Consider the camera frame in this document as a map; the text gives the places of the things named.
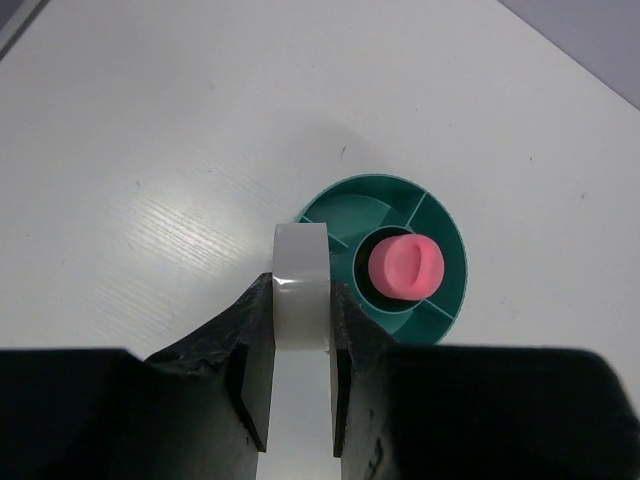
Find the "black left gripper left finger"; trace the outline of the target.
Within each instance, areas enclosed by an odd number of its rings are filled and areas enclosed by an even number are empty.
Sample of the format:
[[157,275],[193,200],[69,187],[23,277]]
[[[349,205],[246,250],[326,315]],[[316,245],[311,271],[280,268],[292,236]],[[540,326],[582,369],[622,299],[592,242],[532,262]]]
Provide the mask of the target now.
[[140,359],[123,349],[1,353],[5,479],[252,479],[265,451],[272,280]]

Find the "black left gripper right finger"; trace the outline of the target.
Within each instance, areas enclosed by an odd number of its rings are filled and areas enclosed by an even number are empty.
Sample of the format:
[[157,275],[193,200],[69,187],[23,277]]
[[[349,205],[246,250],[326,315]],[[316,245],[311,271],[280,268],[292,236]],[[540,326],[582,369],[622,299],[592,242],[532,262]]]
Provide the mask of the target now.
[[333,452],[345,479],[635,479],[639,422],[600,356],[396,341],[330,297]]

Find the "pink capped crayon tube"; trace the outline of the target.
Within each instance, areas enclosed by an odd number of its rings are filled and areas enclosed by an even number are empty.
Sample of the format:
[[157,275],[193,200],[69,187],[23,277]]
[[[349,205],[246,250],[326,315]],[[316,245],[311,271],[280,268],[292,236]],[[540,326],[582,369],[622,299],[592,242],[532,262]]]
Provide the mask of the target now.
[[368,275],[374,288],[387,298],[421,301],[440,287],[444,256],[431,238],[403,234],[385,238],[372,250]]

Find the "clear tape roll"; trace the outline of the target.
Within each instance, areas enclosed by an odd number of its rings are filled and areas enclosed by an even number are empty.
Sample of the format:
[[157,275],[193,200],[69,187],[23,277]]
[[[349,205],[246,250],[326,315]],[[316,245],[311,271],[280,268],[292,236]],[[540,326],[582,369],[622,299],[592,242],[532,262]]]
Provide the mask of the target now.
[[325,224],[276,226],[272,282],[276,348],[328,350],[331,281]]

